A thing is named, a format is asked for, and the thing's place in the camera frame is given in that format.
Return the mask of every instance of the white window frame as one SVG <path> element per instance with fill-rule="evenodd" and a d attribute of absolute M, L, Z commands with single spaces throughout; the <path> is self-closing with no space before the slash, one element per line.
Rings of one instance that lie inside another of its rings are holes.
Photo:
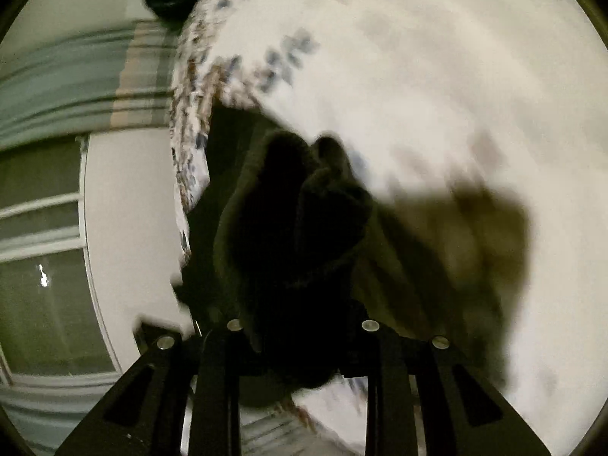
<path fill-rule="evenodd" d="M 122 374 L 118 358 L 112 347 L 112 343 L 109 340 L 108 332 L 103 322 L 103 317 L 101 316 L 97 295 L 95 293 L 95 287 L 93 286 L 93 276 L 90 271 L 89 252 L 86 242 L 86 220 L 84 219 L 84 177 L 86 173 L 88 136 L 80 136 L 77 139 L 79 139 L 81 142 L 78 192 L 36 199 L 34 201 L 12 205 L 0 210 L 0 220 L 2 220 L 6 217 L 16 216 L 18 214 L 23 214 L 36 209 L 53 207 L 55 205 L 66 204 L 68 202 L 78 202 L 77 236 L 74 236 L 75 227 L 70 228 L 68 226 L 68 228 L 62 228 L 58 233 L 55 233 L 56 236 L 65 236 L 64 238 L 56 241 L 45 241 L 45 239 L 42 238 L 42 242 L 34 243 L 30 242 L 29 240 L 25 240 L 24 242 L 27 244 L 23 247 L 11 245 L 7 250 L 0 251 L 0 263 L 36 257 L 39 255 L 59 253 L 66 250 L 82 250 L 84 267 L 89 285 L 90 299 L 93 304 L 93 310 L 95 310 L 95 317 L 101 331 L 101 337 L 103 338 L 103 342 L 108 351 L 114 371 L 95 374 L 78 374 L 72 376 L 35 376 L 28 374 L 17 374 L 11 372 L 4 353 L 2 352 L 2 345 L 0 344 L 0 383 L 4 385 L 32 387 L 76 387 L 86 385 L 103 385 L 108 384 L 109 382 L 115 382 Z M 49 233 L 52 233 L 53 231 L 45 231 L 41 235 L 49 236 Z M 19 237 L 11 240 L 18 242 Z"/>

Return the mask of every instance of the metal screw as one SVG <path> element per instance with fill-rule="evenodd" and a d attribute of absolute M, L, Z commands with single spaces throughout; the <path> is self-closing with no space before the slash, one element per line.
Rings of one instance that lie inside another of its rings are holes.
<path fill-rule="evenodd" d="M 168 350 L 175 344 L 175 340 L 172 336 L 161 336 L 156 342 L 156 346 L 158 346 L 161 350 Z"/>
<path fill-rule="evenodd" d="M 361 323 L 361 327 L 364 328 L 368 333 L 375 333 L 380 329 L 380 324 L 375 320 L 367 319 Z"/>
<path fill-rule="evenodd" d="M 239 319 L 237 319 L 237 318 L 234 318 L 234 319 L 228 321 L 228 324 L 226 324 L 226 327 L 228 328 L 229 331 L 232 331 L 233 333 L 237 333 L 238 331 L 240 331 L 242 329 L 241 321 L 239 321 Z"/>
<path fill-rule="evenodd" d="M 450 347 L 448 338 L 443 336 L 435 336 L 431 343 L 433 343 L 433 346 L 436 347 L 437 350 L 447 350 Z"/>

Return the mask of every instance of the window pane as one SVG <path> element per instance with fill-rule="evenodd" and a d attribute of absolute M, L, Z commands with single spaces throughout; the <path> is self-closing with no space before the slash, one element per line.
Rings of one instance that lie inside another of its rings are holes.
<path fill-rule="evenodd" d="M 13 373 L 114 371 L 90 299 L 82 250 L 0 264 L 0 345 Z"/>
<path fill-rule="evenodd" d="M 80 141 L 74 138 L 0 154 L 0 209 L 78 192 Z"/>
<path fill-rule="evenodd" d="M 67 226 L 78 226 L 78 202 L 45 207 L 0 219 L 0 241 Z"/>

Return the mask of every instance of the beige wall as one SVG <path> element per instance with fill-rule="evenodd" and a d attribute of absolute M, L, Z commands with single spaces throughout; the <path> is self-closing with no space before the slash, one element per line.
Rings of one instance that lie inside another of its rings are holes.
<path fill-rule="evenodd" d="M 142 0 L 29 0 L 0 43 L 0 60 L 74 34 L 151 18 Z"/>
<path fill-rule="evenodd" d="M 126 370 L 139 357 L 133 339 L 139 316 L 192 330 L 169 283 L 179 275 L 181 247 L 168 130 L 90 136 L 84 217 L 99 309 Z"/>

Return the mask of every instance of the gray curtain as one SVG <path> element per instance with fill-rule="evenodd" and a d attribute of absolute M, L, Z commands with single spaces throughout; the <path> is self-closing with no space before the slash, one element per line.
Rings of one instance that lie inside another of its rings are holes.
<path fill-rule="evenodd" d="M 62 135 L 166 127 L 177 35 L 156 22 L 75 36 L 0 69 L 0 150 Z"/>

